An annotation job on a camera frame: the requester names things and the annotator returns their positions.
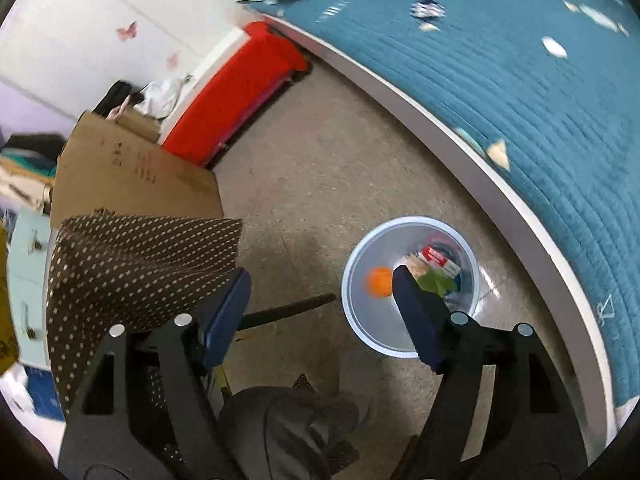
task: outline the cabinet handle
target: cabinet handle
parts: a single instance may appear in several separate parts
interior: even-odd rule
[[[29,305],[24,301],[22,302],[22,331],[30,341],[36,341],[38,339],[35,329],[29,325]]]
[[[38,240],[38,232],[36,231],[36,229],[33,229],[32,231],[33,231],[33,238],[31,239],[31,243],[29,245],[29,250],[27,251],[27,254],[34,253],[35,251],[41,251],[46,247],[45,245],[43,245],[41,241]]]

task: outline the white bed frame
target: white bed frame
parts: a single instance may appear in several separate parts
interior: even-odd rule
[[[395,115],[449,168],[500,229],[564,339],[584,403],[584,415],[578,417],[587,454],[590,462],[594,460],[617,432],[609,361],[589,301],[538,217],[482,156],[414,99],[327,42],[279,18],[263,18]]]

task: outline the light blue cabinet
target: light blue cabinet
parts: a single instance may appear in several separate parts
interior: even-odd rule
[[[29,209],[18,215],[7,259],[9,302],[20,362],[49,369],[45,319],[49,217]]]

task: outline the polka dot fabric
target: polka dot fabric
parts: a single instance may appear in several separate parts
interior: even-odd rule
[[[65,220],[47,283],[47,345],[63,413],[110,326],[162,326],[229,279],[242,222],[93,214]]]

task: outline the metal screw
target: metal screw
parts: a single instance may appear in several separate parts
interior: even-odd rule
[[[451,322],[456,325],[466,325],[469,321],[469,316],[464,312],[454,312],[451,314]]]
[[[175,318],[174,318],[174,323],[177,326],[185,326],[188,325],[191,322],[191,314],[178,314]]]
[[[124,325],[120,323],[118,323],[117,325],[113,325],[109,329],[109,335],[111,337],[120,337],[122,334],[124,334]]]
[[[533,335],[533,328],[531,327],[531,325],[528,325],[526,323],[520,323],[518,325],[518,333],[520,335],[523,335],[524,337],[529,337]]]

